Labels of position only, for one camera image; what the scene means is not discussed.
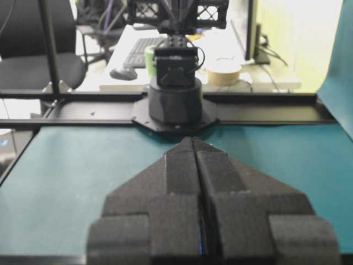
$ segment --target wall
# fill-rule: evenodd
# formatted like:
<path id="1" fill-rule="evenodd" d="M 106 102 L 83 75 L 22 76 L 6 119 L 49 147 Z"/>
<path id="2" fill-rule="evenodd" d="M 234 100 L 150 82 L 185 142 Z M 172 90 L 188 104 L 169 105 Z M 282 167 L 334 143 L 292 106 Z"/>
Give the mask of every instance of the wall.
<path id="1" fill-rule="evenodd" d="M 299 92 L 315 92 L 324 81 L 343 0 L 259 0 L 263 33 L 297 73 Z"/>

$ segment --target monitor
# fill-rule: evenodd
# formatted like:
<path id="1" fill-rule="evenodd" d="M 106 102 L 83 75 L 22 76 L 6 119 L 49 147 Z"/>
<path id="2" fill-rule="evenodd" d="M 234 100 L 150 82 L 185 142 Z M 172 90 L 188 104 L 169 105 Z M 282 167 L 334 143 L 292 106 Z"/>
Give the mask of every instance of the monitor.
<path id="1" fill-rule="evenodd" d="M 258 0 L 230 0 L 231 26 L 237 36 L 245 60 L 254 57 L 256 48 L 256 14 Z"/>

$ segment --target black pole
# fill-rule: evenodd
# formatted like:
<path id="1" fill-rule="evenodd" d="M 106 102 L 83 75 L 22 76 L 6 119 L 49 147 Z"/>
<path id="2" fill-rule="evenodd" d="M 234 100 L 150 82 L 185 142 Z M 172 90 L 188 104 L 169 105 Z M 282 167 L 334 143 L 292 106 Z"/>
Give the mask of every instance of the black pole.
<path id="1" fill-rule="evenodd" d="M 56 45 L 54 38 L 53 21 L 47 0 L 38 0 L 39 12 L 44 29 L 45 47 L 48 59 L 49 73 L 54 95 L 59 95 L 59 74 L 56 59 Z"/>

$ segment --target metal mounting plate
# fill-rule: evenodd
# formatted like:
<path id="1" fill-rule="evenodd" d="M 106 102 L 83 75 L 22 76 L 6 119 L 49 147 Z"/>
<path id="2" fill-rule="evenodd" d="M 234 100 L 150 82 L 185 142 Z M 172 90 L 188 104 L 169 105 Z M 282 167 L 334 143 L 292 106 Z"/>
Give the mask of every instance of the metal mounting plate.
<path id="1" fill-rule="evenodd" d="M 153 119 L 148 111 L 148 98 L 139 100 L 133 105 L 132 121 L 157 133 L 189 134 L 195 133 L 215 122 L 217 119 L 217 106 L 207 100 L 202 101 L 202 118 L 196 124 L 174 125 L 163 124 Z"/>

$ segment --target desk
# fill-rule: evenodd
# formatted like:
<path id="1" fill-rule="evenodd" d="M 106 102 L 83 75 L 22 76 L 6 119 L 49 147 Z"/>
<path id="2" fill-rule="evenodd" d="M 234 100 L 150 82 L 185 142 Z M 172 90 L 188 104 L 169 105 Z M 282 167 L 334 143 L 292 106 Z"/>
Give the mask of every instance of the desk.
<path id="1" fill-rule="evenodd" d="M 198 134 L 308 195 L 353 253 L 353 143 L 340 125 L 214 126 Z M 139 128 L 42 128 L 0 187 L 0 255 L 82 255 L 105 196 L 181 137 Z"/>
<path id="2" fill-rule="evenodd" d="M 221 38 L 227 40 L 223 42 L 227 44 L 226 53 L 232 53 L 236 57 L 241 57 L 240 50 L 234 49 L 237 40 L 230 26 L 227 27 L 226 30 L 217 30 L 216 34 L 219 34 Z M 122 68 L 122 65 L 125 59 L 127 58 L 130 50 L 139 38 L 155 38 L 158 36 L 159 34 L 156 30 L 135 31 L 132 26 L 126 26 L 119 43 L 115 47 L 114 53 L 106 67 L 106 70 L 103 76 L 101 77 L 100 90 L 109 92 L 141 91 L 144 86 L 149 84 L 149 76 L 145 69 L 136 70 L 138 78 L 134 81 L 115 80 L 110 77 L 109 73 L 114 68 Z M 214 54 L 214 49 L 212 49 L 212 52 L 208 53 L 208 56 L 210 55 L 210 53 Z M 283 92 L 295 91 L 300 89 L 300 80 L 296 77 L 294 72 L 292 72 L 288 67 L 284 66 L 281 61 L 276 59 L 271 60 L 271 65 L 264 67 L 272 74 L 275 82 L 277 83 L 277 86 Z M 201 70 L 201 72 L 199 72 L 197 76 L 203 83 L 204 92 L 218 92 L 220 89 L 222 90 L 222 88 L 220 87 L 215 87 L 207 84 L 207 77 L 205 75 L 204 70 Z M 244 65 L 241 78 L 252 83 L 254 92 L 260 93 L 276 91 L 276 88 L 274 87 L 269 75 L 258 65 Z M 224 89 L 230 92 L 249 92 L 249 86 L 233 86 L 231 88 Z"/>

